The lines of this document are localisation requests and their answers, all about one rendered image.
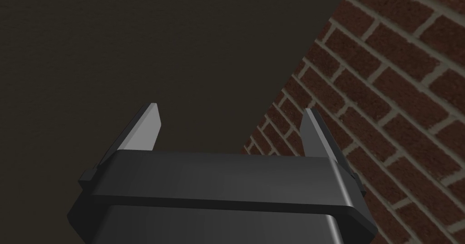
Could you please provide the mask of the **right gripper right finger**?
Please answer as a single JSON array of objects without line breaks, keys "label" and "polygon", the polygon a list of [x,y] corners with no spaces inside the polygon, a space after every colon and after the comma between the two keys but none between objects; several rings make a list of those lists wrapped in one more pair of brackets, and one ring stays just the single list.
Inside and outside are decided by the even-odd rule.
[{"label": "right gripper right finger", "polygon": [[347,159],[317,109],[304,109],[300,134],[305,156],[330,158],[341,166],[347,165]]}]

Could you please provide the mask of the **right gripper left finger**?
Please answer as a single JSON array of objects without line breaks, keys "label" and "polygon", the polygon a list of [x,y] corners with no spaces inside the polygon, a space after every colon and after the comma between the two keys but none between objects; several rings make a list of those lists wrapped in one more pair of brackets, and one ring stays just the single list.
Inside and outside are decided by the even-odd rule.
[{"label": "right gripper left finger", "polygon": [[113,153],[120,149],[152,150],[160,128],[161,119],[157,104],[144,104],[106,151],[97,166],[101,166]]}]

